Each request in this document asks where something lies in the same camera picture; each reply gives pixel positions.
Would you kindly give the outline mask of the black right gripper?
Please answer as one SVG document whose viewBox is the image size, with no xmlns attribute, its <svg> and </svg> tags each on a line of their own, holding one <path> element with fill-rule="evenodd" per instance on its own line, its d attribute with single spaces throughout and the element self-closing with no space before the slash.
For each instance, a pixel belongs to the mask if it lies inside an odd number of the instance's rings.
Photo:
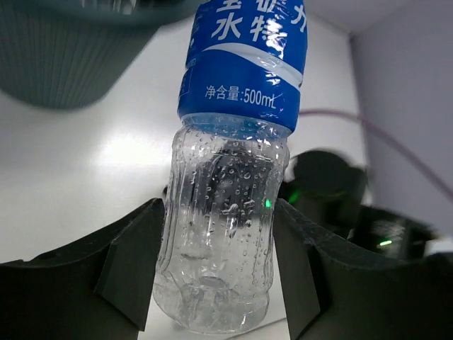
<svg viewBox="0 0 453 340">
<path fill-rule="evenodd" d="M 328 150 L 309 150 L 292 161 L 294 178 L 282 183 L 282 198 L 312 222 L 348 236 L 359 220 L 366 169 Z"/>
</svg>

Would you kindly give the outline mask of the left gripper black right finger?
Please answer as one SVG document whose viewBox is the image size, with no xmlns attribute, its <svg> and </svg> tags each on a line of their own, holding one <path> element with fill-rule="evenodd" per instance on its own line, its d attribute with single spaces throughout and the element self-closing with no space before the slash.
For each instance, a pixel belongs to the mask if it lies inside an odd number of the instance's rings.
<svg viewBox="0 0 453 340">
<path fill-rule="evenodd" d="M 313 223 L 285 200 L 275 252 L 292 339 L 451 339 L 452 255 L 402 261 Z"/>
</svg>

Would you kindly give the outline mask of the clear bottle dark blue label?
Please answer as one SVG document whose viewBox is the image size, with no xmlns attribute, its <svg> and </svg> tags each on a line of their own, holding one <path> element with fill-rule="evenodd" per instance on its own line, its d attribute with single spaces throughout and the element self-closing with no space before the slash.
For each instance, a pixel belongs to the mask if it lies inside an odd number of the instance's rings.
<svg viewBox="0 0 453 340">
<path fill-rule="evenodd" d="M 192 332 L 247 332 L 267 314 L 306 52 L 302 0 L 206 1 L 195 14 L 153 289 Z"/>
</svg>

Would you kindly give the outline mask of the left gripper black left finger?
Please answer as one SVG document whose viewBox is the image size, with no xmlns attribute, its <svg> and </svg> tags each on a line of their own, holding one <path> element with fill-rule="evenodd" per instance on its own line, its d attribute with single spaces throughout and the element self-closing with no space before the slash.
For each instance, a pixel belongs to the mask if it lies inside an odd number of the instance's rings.
<svg viewBox="0 0 453 340">
<path fill-rule="evenodd" d="M 2 339 L 136 339 L 144 331 L 164 219 L 154 198 L 29 261 L 1 265 Z"/>
</svg>

